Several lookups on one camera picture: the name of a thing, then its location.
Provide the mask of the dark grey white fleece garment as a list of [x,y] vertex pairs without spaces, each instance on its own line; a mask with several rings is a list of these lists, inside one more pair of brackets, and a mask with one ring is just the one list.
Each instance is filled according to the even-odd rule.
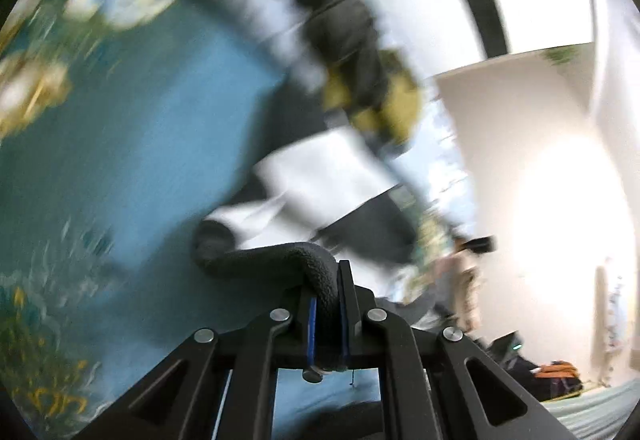
[[221,274],[234,252],[317,244],[352,267],[356,284],[416,324],[434,310],[445,226],[348,122],[328,122],[319,100],[285,82],[258,125],[262,146],[242,186],[199,224],[196,264]]

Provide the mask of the black clothes heap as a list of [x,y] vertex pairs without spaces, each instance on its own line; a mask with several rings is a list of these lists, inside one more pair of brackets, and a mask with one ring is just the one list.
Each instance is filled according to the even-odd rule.
[[535,364],[522,356],[523,341],[517,332],[495,339],[486,349],[500,368],[540,402],[570,398],[584,385],[576,366],[566,361]]

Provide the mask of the dark grey clothes pile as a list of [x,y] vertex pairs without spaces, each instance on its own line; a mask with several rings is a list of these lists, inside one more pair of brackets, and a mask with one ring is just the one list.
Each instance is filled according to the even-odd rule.
[[363,0],[295,0],[308,11],[304,34],[322,62],[336,67],[356,100],[381,101],[386,74],[378,26]]

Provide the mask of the orange garment on heap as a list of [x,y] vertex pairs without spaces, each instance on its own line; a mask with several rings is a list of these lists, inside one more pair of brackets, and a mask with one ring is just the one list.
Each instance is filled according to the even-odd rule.
[[538,368],[533,369],[532,374],[536,378],[578,379],[580,377],[576,366],[565,361],[554,361],[551,364],[538,366]]

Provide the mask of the teal floral plush blanket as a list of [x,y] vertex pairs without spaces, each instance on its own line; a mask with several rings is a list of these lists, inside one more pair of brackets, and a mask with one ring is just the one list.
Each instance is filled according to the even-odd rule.
[[1,36],[1,380],[69,439],[268,290],[194,266],[288,79],[224,0],[15,0]]

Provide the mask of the pale green curtain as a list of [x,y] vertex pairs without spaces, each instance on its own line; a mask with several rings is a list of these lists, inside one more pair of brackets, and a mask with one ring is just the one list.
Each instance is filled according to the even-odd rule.
[[577,439],[613,439],[639,401],[638,379],[578,397],[544,402],[546,410]]

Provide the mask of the olive green knitted garment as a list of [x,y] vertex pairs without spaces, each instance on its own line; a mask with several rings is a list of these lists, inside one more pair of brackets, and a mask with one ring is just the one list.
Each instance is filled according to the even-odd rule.
[[326,114],[342,111],[349,123],[363,134],[404,148],[418,126],[422,91],[395,49],[381,50],[380,57],[387,79],[381,101],[356,100],[341,73],[333,67],[328,69],[322,90],[322,108]]

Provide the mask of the light blue daisy quilt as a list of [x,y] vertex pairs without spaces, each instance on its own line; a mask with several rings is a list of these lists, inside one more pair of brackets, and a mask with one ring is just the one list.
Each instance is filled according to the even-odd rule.
[[375,295],[419,299],[469,236],[398,164],[439,106],[382,46],[366,0],[224,2],[288,79],[267,100],[244,184],[198,225],[195,262],[232,275],[252,250],[314,243]]

